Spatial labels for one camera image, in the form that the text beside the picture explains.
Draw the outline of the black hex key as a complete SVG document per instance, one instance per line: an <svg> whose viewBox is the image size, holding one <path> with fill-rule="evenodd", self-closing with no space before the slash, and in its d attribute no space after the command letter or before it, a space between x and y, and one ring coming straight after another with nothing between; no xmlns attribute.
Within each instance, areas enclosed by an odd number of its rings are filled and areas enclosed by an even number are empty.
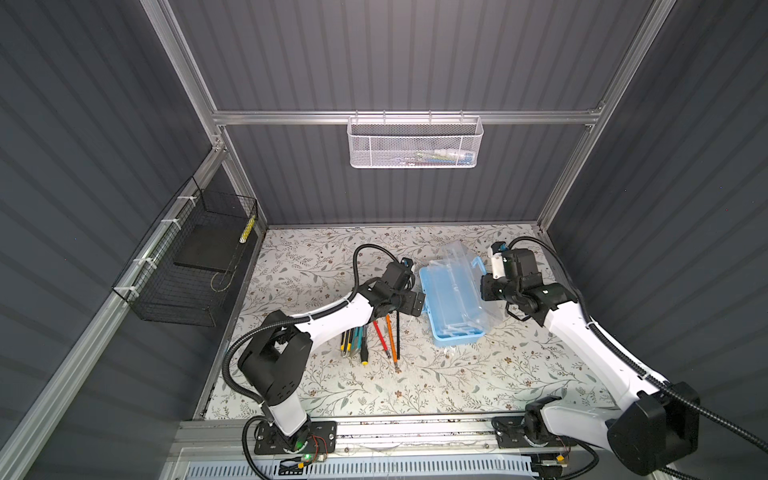
<svg viewBox="0 0 768 480"><path fill-rule="evenodd" d="M399 361L399 359L401 358L401 353L400 353L400 337L401 337L401 335L400 335L400 312L396 311L395 313L396 313L396 316L395 316L395 318L396 318L396 320L395 320L395 354L396 354L395 363L397 363Z"/></svg>

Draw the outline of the light blue plastic tool box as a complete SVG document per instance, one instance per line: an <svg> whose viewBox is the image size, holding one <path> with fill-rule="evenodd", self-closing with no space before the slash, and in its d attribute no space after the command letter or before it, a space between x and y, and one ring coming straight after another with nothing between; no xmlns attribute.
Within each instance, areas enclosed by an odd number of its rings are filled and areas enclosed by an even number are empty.
<svg viewBox="0 0 768 480"><path fill-rule="evenodd" d="M477 342L503 321L499 304L481 298L484 262L463 243L441 247L437 258L419 270L434 343L445 348Z"/></svg>

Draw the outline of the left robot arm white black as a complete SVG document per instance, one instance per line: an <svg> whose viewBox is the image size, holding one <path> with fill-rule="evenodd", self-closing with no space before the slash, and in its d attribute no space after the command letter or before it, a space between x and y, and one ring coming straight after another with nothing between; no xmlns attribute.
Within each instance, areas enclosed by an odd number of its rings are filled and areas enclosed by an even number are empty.
<svg viewBox="0 0 768 480"><path fill-rule="evenodd" d="M358 256L367 249L385 254L390 262L380 276L361 281ZM297 389L317 348L393 312L421 314L425 295L413 290L412 259L399 259L382 246L363 244L353 252L352 278L350 293L324 307L299 315L271 312L260 326L234 340L224 355L225 384L256 401L263 416L286 439L309 432L311 420Z"/></svg>

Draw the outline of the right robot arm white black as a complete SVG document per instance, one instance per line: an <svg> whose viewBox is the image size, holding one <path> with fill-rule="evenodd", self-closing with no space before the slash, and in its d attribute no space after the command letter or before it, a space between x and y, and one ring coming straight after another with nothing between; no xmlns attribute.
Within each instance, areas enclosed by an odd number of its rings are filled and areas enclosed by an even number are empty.
<svg viewBox="0 0 768 480"><path fill-rule="evenodd" d="M527 237L497 241L488 249L491 272L480 280L484 301L515 307L512 318L534 320L559 338L597 376L615 403L612 410L568 406L559 396L526 405L518 426L534 447L568 439L590 454L608 450L636 475L663 472L682 478L671 465L698 448L699 425L707 419L761 451L757 435L703 407L687 383L671 383L615 340L589 313L573 285L547 284Z"/></svg>

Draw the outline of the teal utility knife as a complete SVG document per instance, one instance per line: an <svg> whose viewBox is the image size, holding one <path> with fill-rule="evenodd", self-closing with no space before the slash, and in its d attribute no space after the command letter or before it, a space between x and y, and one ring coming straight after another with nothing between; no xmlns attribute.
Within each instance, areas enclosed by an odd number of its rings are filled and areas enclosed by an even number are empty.
<svg viewBox="0 0 768 480"><path fill-rule="evenodd" d="M365 331L363 327L357 327L353 330L349 347L349 353L351 355L358 354L361 351L364 333Z"/></svg>

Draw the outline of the yellow black utility knife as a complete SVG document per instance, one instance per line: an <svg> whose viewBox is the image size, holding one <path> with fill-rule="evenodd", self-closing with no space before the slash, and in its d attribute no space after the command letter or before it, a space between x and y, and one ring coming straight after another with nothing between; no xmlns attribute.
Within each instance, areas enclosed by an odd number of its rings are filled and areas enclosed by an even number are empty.
<svg viewBox="0 0 768 480"><path fill-rule="evenodd" d="M346 355L348 355L350 353L351 345L352 345L352 341L353 341L353 336L354 336L354 330L353 329L349 329L349 330L347 330L347 331L345 331L343 333L343 335L342 335L342 342L341 342L341 346L340 346L340 350L341 350L343 356L346 356Z"/></svg>

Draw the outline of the black yellow tip screwdriver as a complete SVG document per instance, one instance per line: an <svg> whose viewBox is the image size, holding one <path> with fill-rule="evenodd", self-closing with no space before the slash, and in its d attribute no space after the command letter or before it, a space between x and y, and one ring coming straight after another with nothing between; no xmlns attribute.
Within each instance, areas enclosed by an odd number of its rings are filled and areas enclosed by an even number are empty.
<svg viewBox="0 0 768 480"><path fill-rule="evenodd" d="M362 365L367 365L369 363L369 349L367 344L367 328L366 327L361 328L360 362Z"/></svg>

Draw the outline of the floral table mat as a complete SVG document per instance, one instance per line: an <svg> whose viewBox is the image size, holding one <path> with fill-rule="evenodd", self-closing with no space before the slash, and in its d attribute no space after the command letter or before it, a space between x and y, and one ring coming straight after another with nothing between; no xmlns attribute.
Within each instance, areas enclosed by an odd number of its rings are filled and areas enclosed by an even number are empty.
<svg viewBox="0 0 768 480"><path fill-rule="evenodd" d="M289 314L322 307L352 286L352 262L363 278L390 255L417 265L437 259L459 241L484 256L499 240L530 240L530 225L436 225L278 229L268 232L248 285L235 334L260 325L275 310ZM426 316L401 320L401 352L390 359L371 326L369 360L341 352L338 340L314 353L298 396L313 417L468 413L521 410L535 399L560 396L577 406L613 401L597 376L557 337L532 321L506 319L473 344L442 348Z"/></svg>

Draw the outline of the yellow marker in black basket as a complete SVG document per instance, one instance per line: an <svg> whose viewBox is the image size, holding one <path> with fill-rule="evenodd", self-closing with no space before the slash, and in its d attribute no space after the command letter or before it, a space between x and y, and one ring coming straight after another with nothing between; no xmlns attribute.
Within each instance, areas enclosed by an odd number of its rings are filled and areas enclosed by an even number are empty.
<svg viewBox="0 0 768 480"><path fill-rule="evenodd" d="M239 243L240 244L245 244L248 241L248 238L249 238L251 232L253 231L255 223L256 223L256 216L255 215L250 216L248 221L247 221L247 223L246 223L246 225L245 225L245 227L244 227L244 229L243 229L243 231L242 231L242 233L241 233L241 235L240 235L240 237L239 237Z"/></svg>

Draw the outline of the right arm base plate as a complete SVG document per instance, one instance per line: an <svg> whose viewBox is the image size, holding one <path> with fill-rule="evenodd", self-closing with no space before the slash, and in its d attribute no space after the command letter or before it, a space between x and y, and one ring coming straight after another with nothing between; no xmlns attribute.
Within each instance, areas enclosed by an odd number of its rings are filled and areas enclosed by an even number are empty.
<svg viewBox="0 0 768 480"><path fill-rule="evenodd" d="M562 447L570 450L577 445L569 437L555 436L546 432L535 421L529 421L525 413L494 416L490 423L500 448Z"/></svg>

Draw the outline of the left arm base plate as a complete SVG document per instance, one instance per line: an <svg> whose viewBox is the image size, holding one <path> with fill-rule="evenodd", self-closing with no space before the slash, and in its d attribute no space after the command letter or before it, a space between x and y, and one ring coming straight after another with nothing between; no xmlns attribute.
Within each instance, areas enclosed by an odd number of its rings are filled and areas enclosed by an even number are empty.
<svg viewBox="0 0 768 480"><path fill-rule="evenodd" d="M291 435L284 434L276 425L262 422L253 434L256 455L330 454L335 451L338 423L307 420Z"/></svg>

